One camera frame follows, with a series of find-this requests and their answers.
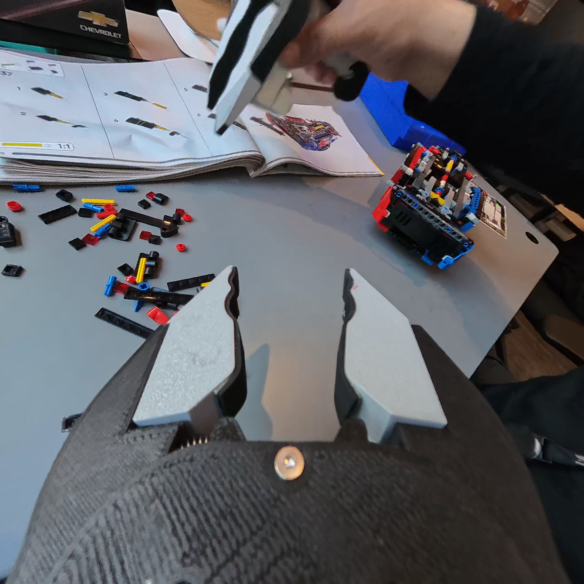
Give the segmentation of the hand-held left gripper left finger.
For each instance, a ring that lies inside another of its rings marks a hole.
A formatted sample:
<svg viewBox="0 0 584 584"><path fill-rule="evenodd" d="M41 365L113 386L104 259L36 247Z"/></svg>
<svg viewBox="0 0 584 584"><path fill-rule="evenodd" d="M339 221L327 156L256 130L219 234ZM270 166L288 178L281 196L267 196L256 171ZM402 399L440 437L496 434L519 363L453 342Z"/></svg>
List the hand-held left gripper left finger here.
<svg viewBox="0 0 584 584"><path fill-rule="evenodd" d="M233 418L247 397L238 324L239 277L226 267L166 325L133 415L140 427L186 422L206 437Z"/></svg>

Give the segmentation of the person's right forearm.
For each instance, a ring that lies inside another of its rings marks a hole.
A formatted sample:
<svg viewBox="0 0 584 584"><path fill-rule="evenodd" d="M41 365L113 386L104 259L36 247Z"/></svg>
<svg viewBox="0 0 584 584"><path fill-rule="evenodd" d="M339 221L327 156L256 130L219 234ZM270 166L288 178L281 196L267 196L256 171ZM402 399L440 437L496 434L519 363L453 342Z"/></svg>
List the person's right forearm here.
<svg viewBox="0 0 584 584"><path fill-rule="evenodd" d="M484 162L583 214L583 44L479 8L432 100L409 86L405 112Z"/></svg>

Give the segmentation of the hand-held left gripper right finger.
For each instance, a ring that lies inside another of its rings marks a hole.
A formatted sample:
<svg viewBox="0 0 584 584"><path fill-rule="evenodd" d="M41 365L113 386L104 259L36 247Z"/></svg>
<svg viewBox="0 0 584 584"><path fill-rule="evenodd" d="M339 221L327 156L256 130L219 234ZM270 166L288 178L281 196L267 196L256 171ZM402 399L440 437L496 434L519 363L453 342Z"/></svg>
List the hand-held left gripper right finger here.
<svg viewBox="0 0 584 584"><path fill-rule="evenodd" d="M334 404L339 424L360 420L371 443L398 424L443 429L447 417L410 321L356 270L345 270Z"/></svg>

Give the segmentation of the black toy car set box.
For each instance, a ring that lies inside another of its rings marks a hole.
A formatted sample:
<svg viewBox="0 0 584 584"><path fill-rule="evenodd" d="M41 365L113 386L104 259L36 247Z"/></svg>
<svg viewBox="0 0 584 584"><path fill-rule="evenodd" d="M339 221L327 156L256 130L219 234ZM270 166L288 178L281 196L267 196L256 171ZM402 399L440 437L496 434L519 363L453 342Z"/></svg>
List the black toy car set box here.
<svg viewBox="0 0 584 584"><path fill-rule="evenodd" d="M1 46L129 59L124 1L1 1Z"/></svg>

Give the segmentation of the person's right hand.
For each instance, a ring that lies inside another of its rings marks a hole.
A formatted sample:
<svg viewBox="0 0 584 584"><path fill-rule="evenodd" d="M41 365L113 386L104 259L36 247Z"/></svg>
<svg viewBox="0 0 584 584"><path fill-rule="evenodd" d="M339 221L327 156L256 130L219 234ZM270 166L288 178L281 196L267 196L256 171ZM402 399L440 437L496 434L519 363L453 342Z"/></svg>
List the person's right hand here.
<svg viewBox="0 0 584 584"><path fill-rule="evenodd" d="M406 81L427 99L447 82L477 16L465 1L340 1L306 24L285 47L280 63L332 82L326 60L342 54L364 62L387 81Z"/></svg>

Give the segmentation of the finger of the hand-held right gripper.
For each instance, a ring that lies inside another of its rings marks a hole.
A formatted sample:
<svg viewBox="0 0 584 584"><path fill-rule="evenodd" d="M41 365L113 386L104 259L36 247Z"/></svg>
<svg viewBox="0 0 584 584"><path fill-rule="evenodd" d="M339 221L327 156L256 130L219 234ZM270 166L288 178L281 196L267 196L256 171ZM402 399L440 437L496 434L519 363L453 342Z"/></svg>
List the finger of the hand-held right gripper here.
<svg viewBox="0 0 584 584"><path fill-rule="evenodd" d="M259 90L251 67L264 43L264 1L238 1L228 19L208 82L214 130L223 135Z"/></svg>
<svg viewBox="0 0 584 584"><path fill-rule="evenodd" d="M292 106L291 71L280 61L313 15L313 1L271 1L259 14L261 38L251 58L251 103L276 114Z"/></svg>

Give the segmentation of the person's lap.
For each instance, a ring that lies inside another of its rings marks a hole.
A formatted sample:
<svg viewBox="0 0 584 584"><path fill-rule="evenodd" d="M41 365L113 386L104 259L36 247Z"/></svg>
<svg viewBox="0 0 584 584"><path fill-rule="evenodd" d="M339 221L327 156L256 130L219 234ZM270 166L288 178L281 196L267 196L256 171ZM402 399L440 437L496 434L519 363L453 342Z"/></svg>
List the person's lap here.
<svg viewBox="0 0 584 584"><path fill-rule="evenodd" d="M572 583L583 583L583 367L516 381L498 361L473 384L515 439Z"/></svg>

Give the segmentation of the blue plastic bin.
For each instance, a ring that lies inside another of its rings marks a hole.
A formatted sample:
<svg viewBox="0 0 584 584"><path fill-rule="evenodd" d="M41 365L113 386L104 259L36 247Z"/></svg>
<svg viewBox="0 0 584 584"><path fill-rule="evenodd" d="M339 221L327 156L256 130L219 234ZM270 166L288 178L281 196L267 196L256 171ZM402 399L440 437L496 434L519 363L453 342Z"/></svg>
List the blue plastic bin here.
<svg viewBox="0 0 584 584"><path fill-rule="evenodd" d="M390 144L410 151L419 142L426 147L449 148L464 155L466 149L463 146L406 114L404 100L407 89L405 81L388 82L371 72L360 93L361 100Z"/></svg>

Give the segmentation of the pile of small toy bricks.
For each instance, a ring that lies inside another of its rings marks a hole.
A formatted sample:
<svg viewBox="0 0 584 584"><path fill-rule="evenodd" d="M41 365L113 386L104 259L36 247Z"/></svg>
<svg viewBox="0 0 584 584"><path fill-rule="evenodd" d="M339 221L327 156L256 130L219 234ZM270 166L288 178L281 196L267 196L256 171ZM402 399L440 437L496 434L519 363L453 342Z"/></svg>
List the pile of small toy bricks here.
<svg viewBox="0 0 584 584"><path fill-rule="evenodd" d="M179 227L185 222L189 223L193 221L192 215L187 213L183 208L176 208L174 213L157 218L135 210L117 208L116 201L112 199L82 198L81 207L76 209L70 204L74 200L71 192L61 189L55 195L67 204L38 215L39 220L44 225L50 225L74 215L97 219L99 222L100 220L95 217L96 213L100 213L104 209L112 208L118 211L116 220L104 230L91 233L90 228L89 232L83 237L73 238L68 241L69 246L76 251L81 251L88 246L95 246L106 238L113 241L128 242L131 240L138 224L158 230L158 232L142 230L139 235L141 241L145 241L150 245L161 245L163 239L167 239L160 236L159 228L163 221L176 223ZM169 197L167 195L150 191L137 202L137 205L143 210L147 210L151 207L152 203L164 206L168 202ZM20 237L16 227L7 216L1 215L1 248L10 249L19 244ZM135 269L138 259L142 254L148 256L148 258L144 281L137 284L135 282ZM123 278L118 279L115 275L109 276L103 294L107 298L113 297L115 294L122 294L125 300L134 302L135 312L138 312L144 304L151 305L151 308L147 312L147 317L157 325L164 325L169 322L169 317L164 312L165 310L172 310L176 313L193 297L192 294L181 293L182 291L191 289L200 290L201 288L207 287L215 278L214 273L203 274L171 281L166 285L166 288L152 287L150 280L158 276L161 264L160 254L157 250L152 250L147 253L141 252L138 259L135 262L135 266L126 262L117 267L116 270ZM20 265L6 264L1 267L1 275L5 277L19 278L24 274L24 271L25 268ZM109 323L123 331L130 332L142 339L147 339L153 333L153 330L150 328L106 308L100 308L95 314L95 317L100 321Z"/></svg>

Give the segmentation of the wooden document stand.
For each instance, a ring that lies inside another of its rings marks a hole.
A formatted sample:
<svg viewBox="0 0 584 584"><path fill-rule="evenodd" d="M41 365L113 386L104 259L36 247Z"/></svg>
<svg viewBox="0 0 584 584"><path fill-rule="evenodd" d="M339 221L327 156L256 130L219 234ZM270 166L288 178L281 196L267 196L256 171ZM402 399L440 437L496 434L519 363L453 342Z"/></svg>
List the wooden document stand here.
<svg viewBox="0 0 584 584"><path fill-rule="evenodd" d="M233 1L172 1L175 11L158 10L166 30L188 57L212 64Z"/></svg>

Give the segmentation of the instruction booklet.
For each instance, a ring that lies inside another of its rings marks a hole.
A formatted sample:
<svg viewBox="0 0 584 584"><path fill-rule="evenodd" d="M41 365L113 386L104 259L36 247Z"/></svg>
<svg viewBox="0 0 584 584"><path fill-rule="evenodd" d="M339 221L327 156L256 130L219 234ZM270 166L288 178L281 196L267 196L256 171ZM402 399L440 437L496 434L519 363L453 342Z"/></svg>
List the instruction booklet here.
<svg viewBox="0 0 584 584"><path fill-rule="evenodd" d="M1 51L1 184L118 185L244 167L382 176L331 106L248 105L219 135L210 66L191 58L67 62Z"/></svg>

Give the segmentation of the partly built toy car model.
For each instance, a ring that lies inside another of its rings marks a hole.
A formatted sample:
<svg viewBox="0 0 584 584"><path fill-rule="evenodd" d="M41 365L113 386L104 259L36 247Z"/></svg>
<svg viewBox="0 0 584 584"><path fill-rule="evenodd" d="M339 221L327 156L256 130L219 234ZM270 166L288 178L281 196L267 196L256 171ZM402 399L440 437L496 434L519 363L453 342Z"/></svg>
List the partly built toy car model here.
<svg viewBox="0 0 584 584"><path fill-rule="evenodd" d="M474 249L486 192L449 148L412 146L372 211L376 226L422 261L446 269Z"/></svg>

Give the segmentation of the shiny sticker sheet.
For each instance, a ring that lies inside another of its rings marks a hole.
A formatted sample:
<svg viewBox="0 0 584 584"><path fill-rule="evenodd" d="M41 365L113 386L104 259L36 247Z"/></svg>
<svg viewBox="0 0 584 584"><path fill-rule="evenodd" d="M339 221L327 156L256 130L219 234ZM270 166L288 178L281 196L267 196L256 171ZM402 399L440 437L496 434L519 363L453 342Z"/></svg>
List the shiny sticker sheet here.
<svg viewBox="0 0 584 584"><path fill-rule="evenodd" d="M491 230L506 238L507 212L505 205L474 182L470 182L469 187L471 192L469 205L471 213Z"/></svg>

